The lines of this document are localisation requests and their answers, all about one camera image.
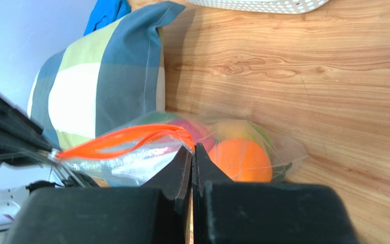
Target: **pink fruit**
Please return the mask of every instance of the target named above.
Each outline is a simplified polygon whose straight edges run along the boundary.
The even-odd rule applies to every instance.
[[[177,119],[168,122],[168,124],[183,127],[185,130],[189,131],[195,144],[202,143],[206,151],[211,150],[215,144],[215,140],[210,135],[210,132],[202,124],[196,121]]]

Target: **pillow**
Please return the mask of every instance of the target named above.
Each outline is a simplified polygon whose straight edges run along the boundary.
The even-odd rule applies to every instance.
[[[152,110],[165,110],[158,28],[184,8],[173,2],[145,6],[50,57],[31,90],[30,119],[65,149]]]

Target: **ziplock bag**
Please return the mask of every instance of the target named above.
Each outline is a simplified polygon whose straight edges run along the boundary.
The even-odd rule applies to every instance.
[[[154,111],[56,158],[100,186],[139,186],[197,143],[235,181],[282,182],[308,157],[294,139],[247,120]]]

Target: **white plastic basket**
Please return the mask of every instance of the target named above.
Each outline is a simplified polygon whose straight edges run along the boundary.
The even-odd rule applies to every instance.
[[[303,14],[321,7],[329,0],[187,0],[206,7],[263,13]]]

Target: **wooden surface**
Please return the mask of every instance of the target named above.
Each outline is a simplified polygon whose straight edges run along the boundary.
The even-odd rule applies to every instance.
[[[167,109],[294,137],[310,158],[290,181],[334,188],[363,243],[390,243],[390,1],[302,15],[177,2],[187,8],[165,28]]]

